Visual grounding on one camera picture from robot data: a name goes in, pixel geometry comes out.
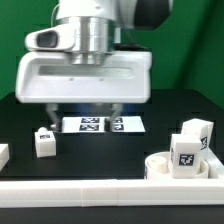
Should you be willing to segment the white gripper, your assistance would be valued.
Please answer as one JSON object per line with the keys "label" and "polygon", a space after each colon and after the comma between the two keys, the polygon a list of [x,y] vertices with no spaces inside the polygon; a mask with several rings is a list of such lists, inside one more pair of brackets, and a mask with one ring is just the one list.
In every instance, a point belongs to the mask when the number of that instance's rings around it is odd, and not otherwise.
{"label": "white gripper", "polygon": [[123,105],[144,103],[150,97],[149,52],[118,51],[103,65],[73,65],[65,53],[30,52],[20,61],[16,97],[22,103],[48,103],[51,129],[62,131],[59,103],[113,103],[104,130],[113,130]]}

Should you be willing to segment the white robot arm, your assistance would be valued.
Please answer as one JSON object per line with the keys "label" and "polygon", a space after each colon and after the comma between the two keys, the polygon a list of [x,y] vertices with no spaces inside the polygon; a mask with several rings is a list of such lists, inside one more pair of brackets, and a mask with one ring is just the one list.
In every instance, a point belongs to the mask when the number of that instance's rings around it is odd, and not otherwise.
{"label": "white robot arm", "polygon": [[64,103],[110,104],[110,128],[125,104],[150,98],[152,53],[121,44],[122,30],[154,30],[169,17],[173,0],[58,0],[58,24],[28,34],[15,95],[43,103],[59,131]]}

